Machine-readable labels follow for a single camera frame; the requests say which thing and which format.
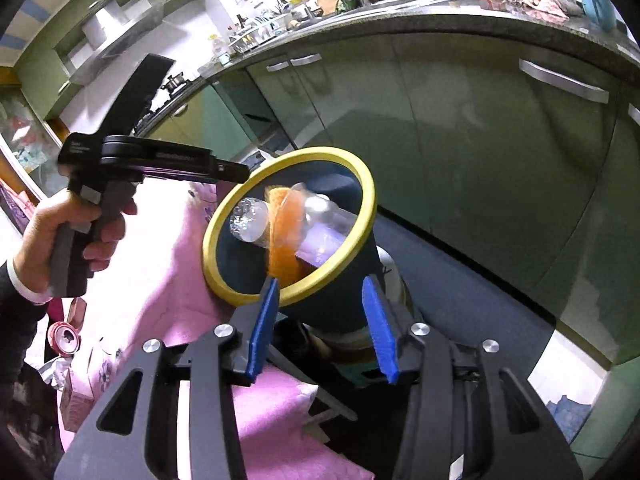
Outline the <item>dark sleeve left forearm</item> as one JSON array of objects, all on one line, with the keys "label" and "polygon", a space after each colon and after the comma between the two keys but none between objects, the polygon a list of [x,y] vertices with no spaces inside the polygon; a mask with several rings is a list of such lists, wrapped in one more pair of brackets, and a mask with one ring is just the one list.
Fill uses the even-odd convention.
[{"label": "dark sleeve left forearm", "polygon": [[1,266],[1,406],[13,396],[13,387],[24,365],[38,322],[47,313],[52,297],[33,292],[18,278],[12,259]]}]

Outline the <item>person's left hand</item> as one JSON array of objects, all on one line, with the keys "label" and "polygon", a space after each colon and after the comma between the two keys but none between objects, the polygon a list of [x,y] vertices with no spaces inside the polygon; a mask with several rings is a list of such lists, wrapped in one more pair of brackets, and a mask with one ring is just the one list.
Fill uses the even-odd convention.
[{"label": "person's left hand", "polygon": [[104,196],[94,204],[70,190],[40,202],[20,248],[1,268],[1,301],[42,306],[83,295],[88,278],[110,265],[125,237],[124,217],[137,212],[133,192],[128,186],[123,203]]}]

